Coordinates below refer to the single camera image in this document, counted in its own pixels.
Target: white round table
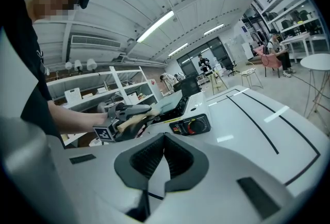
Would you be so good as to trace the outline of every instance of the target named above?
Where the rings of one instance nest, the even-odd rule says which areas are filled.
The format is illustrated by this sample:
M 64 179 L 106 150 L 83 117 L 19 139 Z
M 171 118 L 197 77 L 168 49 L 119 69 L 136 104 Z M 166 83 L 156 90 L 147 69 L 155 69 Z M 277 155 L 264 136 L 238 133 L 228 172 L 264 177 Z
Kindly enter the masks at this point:
M 330 54 L 313 54 L 302 59 L 300 64 L 311 70 L 330 71 Z
M 330 133 L 330 130 L 328 129 L 328 127 L 327 127 L 326 123 L 324 122 L 323 118 L 321 117 L 320 113 L 317 112 L 317 108 L 318 108 L 318 106 L 321 106 L 324 109 L 326 109 L 327 111 L 329 111 L 326 107 L 324 107 L 324 106 L 322 106 L 320 104 L 320 100 L 321 100 L 321 98 L 323 96 L 323 91 L 324 91 L 324 88 L 326 86 L 326 83 L 327 82 L 330 82 L 330 80 L 329 80 L 330 79 L 330 75 L 328 73 L 328 71 L 330 71 L 330 54 L 327 54 L 327 53 L 313 54 L 313 55 L 307 56 L 304 59 L 302 59 L 300 61 L 300 64 L 303 67 L 310 69 L 308 98 L 307 98 L 307 103 L 306 103 L 304 115 L 306 113 L 306 109 L 307 109 L 307 105 L 308 105 L 308 101 L 309 101 L 310 87 L 312 86 L 310 84 L 311 83 L 311 76 L 313 76 L 313 83 L 314 83 L 314 86 L 313 87 L 315 89 L 315 94 L 316 94 L 316 91 L 318 93 L 317 93 L 317 95 L 315 96 L 315 98 L 313 100 L 314 105 L 311 108 L 311 110 L 310 110 L 307 118 L 309 118 L 310 114 L 314 110 L 314 112 L 316 112 L 318 114 L 318 116 L 320 117 L 322 123 L 324 124 L 324 126 L 327 129 L 327 133 L 329 134 Z M 320 90 L 318 90 L 315 87 L 315 78 L 314 78 L 314 72 L 313 72 L 313 70 L 324 71 L 323 80 L 322 80 L 322 84 L 321 84 Z

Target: fluorescent light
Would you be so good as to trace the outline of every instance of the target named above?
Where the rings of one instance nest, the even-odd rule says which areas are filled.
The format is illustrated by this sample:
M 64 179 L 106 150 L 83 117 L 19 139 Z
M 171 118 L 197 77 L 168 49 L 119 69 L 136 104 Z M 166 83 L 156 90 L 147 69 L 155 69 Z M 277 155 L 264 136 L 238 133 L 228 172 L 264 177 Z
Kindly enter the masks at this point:
M 171 18 L 174 15 L 174 12 L 170 10 L 164 16 L 162 16 L 159 20 L 157 20 L 153 25 L 151 25 L 137 40 L 136 42 L 141 43 L 144 41 L 155 29 L 157 29 L 161 24 L 163 24 L 166 20 Z
M 184 47 L 186 47 L 188 45 L 188 43 L 182 45 L 180 48 L 177 48 L 174 52 L 170 53 L 169 56 L 172 56 L 173 54 L 175 54 L 177 51 L 180 51 L 181 49 L 183 49 Z
M 222 26 L 223 26 L 223 23 L 222 23 L 221 25 L 219 25 L 219 26 L 216 26 L 215 28 L 212 28 L 212 29 L 208 30 L 207 32 L 204 33 L 204 35 L 207 35 L 207 34 L 209 34 L 210 32 L 212 32 L 212 31 L 214 31 L 214 30 L 216 30 L 216 29 L 218 29 L 218 28 L 220 28 L 220 27 L 222 27 Z

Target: control panel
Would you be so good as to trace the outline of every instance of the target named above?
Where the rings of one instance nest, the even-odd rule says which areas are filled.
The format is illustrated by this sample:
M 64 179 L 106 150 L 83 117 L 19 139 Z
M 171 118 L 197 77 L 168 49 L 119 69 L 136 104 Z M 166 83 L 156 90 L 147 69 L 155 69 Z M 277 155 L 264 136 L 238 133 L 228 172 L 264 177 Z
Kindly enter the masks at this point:
M 188 119 L 172 122 L 169 124 L 174 134 L 183 136 L 196 135 L 209 132 L 210 123 L 205 114 L 197 115 Z

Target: seated person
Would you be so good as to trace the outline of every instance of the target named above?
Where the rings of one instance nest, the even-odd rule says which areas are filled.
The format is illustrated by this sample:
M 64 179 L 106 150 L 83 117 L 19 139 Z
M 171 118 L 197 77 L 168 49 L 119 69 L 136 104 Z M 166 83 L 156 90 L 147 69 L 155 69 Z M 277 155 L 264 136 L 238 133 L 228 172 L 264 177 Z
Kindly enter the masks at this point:
M 198 54 L 198 58 L 200 59 L 200 61 L 198 62 L 198 66 L 204 73 L 208 72 L 209 70 L 212 70 L 209 59 L 203 58 L 201 53 Z
M 271 38 L 266 46 L 263 48 L 264 54 L 275 54 L 276 57 L 281 61 L 283 67 L 283 76 L 286 78 L 291 77 L 291 73 L 295 73 L 295 70 L 291 68 L 291 62 L 287 49 L 284 49 L 277 37 L 278 32 L 275 29 L 270 30 Z
M 183 73 L 176 73 L 174 77 L 180 82 L 181 80 L 185 79 L 185 75 Z

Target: black stripe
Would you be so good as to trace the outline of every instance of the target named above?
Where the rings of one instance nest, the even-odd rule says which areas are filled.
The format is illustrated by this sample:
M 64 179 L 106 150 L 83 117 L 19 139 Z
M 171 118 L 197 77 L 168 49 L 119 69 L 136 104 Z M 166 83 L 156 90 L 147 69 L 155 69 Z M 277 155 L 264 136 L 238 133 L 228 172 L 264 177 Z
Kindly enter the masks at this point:
M 86 155 L 81 155 L 78 157 L 69 158 L 69 160 L 72 164 L 80 164 L 80 163 L 83 163 L 83 162 L 86 162 L 86 161 L 89 161 L 92 159 L 96 159 L 96 157 L 93 154 L 86 154 Z
M 271 112 L 275 113 L 274 110 L 272 110 L 269 106 L 266 106 L 264 103 L 260 102 L 259 100 L 251 97 L 250 95 L 245 94 L 247 97 L 253 99 L 254 101 L 258 102 L 259 104 L 263 105 L 264 107 L 266 107 L 267 109 L 269 109 Z M 310 145 L 310 147 L 315 151 L 316 156 L 313 158 L 313 160 L 304 168 L 302 169 L 296 176 L 294 176 L 293 178 L 291 178 L 289 181 L 287 181 L 285 183 L 285 185 L 289 185 L 291 183 L 293 183 L 295 180 L 297 180 L 304 172 L 306 172 L 315 162 L 316 160 L 320 157 L 320 152 L 319 150 L 309 141 L 309 139 L 306 138 L 306 136 L 304 134 L 302 134 L 294 125 L 292 125 L 288 120 L 286 120 L 284 117 L 279 116 L 282 120 L 284 120 L 290 127 L 292 127 L 307 143 L 308 145 Z
M 248 115 L 248 113 L 246 113 L 243 108 L 241 108 L 238 104 L 236 104 L 236 102 L 234 100 L 232 100 L 230 97 L 228 97 L 236 106 L 238 106 L 240 108 L 240 110 L 242 110 L 249 119 L 251 119 L 251 121 L 257 126 L 257 128 L 261 131 L 261 133 L 264 135 L 264 137 L 266 138 L 266 140 L 269 142 L 269 144 L 272 146 L 273 150 L 275 151 L 276 154 L 279 154 L 277 148 L 275 147 L 275 145 L 272 143 L 272 141 L 270 140 L 270 138 L 268 138 L 268 136 L 266 135 L 266 133 L 260 128 L 260 126 Z
M 238 89 L 235 88 L 235 89 L 233 89 L 233 90 L 231 90 L 231 91 L 228 91 L 228 92 L 225 92 L 224 94 L 221 94 L 221 95 L 219 95 L 219 96 L 217 96 L 217 97 L 215 97 L 215 98 L 212 98 L 212 99 L 210 99 L 210 100 L 207 100 L 207 102 L 209 102 L 209 101 L 211 101 L 211 100 L 213 100 L 213 99 L 216 99 L 216 98 L 218 98 L 218 97 L 222 97 L 223 95 L 228 94 L 228 93 L 230 93 L 230 92 L 233 92 L 234 90 L 240 92 L 240 90 L 238 90 Z
M 164 199 L 164 197 L 160 197 L 160 196 L 155 195 L 155 194 L 150 193 L 150 192 L 148 192 L 148 195 L 151 196 L 151 197 L 157 198 L 157 199 L 159 199 L 159 200 L 163 200 L 163 199 Z

